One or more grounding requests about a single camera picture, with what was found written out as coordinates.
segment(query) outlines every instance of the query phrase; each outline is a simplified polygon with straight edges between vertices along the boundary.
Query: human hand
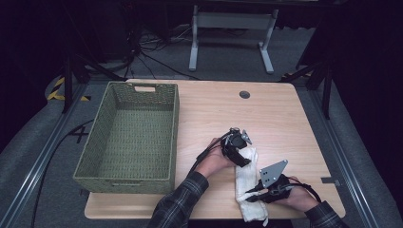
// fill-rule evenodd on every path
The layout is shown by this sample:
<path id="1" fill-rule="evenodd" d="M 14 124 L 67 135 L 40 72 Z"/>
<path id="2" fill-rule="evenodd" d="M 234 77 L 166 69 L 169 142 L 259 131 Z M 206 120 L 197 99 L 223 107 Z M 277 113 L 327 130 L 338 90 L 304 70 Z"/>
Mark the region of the human hand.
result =
<path id="1" fill-rule="evenodd" d="M 297 183 L 295 180 L 298 181 L 296 177 L 290 177 L 291 183 Z M 287 199 L 280 199 L 273 203 L 290 206 L 300 212 L 307 212 L 319 204 L 319 202 L 301 186 L 294 186 Z"/>
<path id="2" fill-rule="evenodd" d="M 217 141 L 218 138 L 214 138 L 210 145 Z M 212 146 L 208 155 L 201 161 L 201 163 L 196 167 L 195 171 L 201 173 L 206 178 L 219 172 L 223 168 L 233 167 L 235 164 L 229 159 L 225 158 L 221 152 L 220 141 Z"/>

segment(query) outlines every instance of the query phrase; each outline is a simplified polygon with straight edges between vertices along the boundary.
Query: white desk frame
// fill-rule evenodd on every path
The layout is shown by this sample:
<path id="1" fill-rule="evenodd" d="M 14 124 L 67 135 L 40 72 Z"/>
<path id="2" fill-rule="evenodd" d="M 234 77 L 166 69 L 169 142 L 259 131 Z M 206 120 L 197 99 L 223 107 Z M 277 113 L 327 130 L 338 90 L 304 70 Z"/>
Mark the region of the white desk frame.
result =
<path id="1" fill-rule="evenodd" d="M 273 10 L 272 14 L 218 13 L 199 12 L 198 6 L 195 6 L 193 9 L 193 42 L 190 52 L 189 70 L 195 71 L 198 61 L 198 28 L 265 29 L 266 38 L 263 42 L 259 42 L 259 50 L 266 72 L 273 74 L 274 69 L 267 47 L 269 46 L 277 16 L 278 9 Z"/>

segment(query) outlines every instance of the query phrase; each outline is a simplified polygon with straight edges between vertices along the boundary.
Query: white cloth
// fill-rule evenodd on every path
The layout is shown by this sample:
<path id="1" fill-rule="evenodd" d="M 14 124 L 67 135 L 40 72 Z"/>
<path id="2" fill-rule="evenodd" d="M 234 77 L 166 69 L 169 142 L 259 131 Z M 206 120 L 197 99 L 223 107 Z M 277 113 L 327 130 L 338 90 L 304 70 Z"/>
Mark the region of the white cloth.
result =
<path id="1" fill-rule="evenodd" d="M 240 150 L 240 154 L 251 162 L 243 167 L 236 167 L 236 199 L 240 205 L 244 221 L 264 220 L 263 226 L 268 223 L 268 212 L 266 205 L 262 201 L 248 202 L 247 198 L 258 195 L 259 192 L 245 193 L 258 184 L 256 163 L 258 153 L 254 147 L 245 147 Z"/>

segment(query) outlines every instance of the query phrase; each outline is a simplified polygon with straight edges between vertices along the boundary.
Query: green basket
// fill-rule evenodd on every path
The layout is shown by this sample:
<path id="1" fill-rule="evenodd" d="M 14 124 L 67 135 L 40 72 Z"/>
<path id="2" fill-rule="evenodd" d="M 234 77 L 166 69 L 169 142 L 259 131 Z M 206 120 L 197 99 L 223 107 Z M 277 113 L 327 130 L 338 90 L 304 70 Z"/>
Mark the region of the green basket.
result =
<path id="1" fill-rule="evenodd" d="M 96 193 L 172 191 L 179 106 L 177 85 L 109 83 L 73 178 Z"/>

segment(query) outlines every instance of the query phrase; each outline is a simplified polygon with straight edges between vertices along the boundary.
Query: yellow and black tape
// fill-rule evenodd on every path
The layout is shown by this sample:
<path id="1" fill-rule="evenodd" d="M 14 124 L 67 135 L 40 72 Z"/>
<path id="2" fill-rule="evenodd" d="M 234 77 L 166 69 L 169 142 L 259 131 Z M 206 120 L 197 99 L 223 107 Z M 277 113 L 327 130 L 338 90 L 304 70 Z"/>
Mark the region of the yellow and black tape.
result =
<path id="1" fill-rule="evenodd" d="M 57 80 L 56 84 L 54 85 L 53 89 L 51 90 L 50 94 L 48 95 L 48 100 L 60 100 L 64 101 L 64 95 L 58 95 L 57 92 L 59 91 L 62 84 L 65 82 L 65 77 L 60 76 L 59 80 Z M 80 99 L 82 102 L 89 102 L 91 101 L 91 96 L 83 96 Z"/>

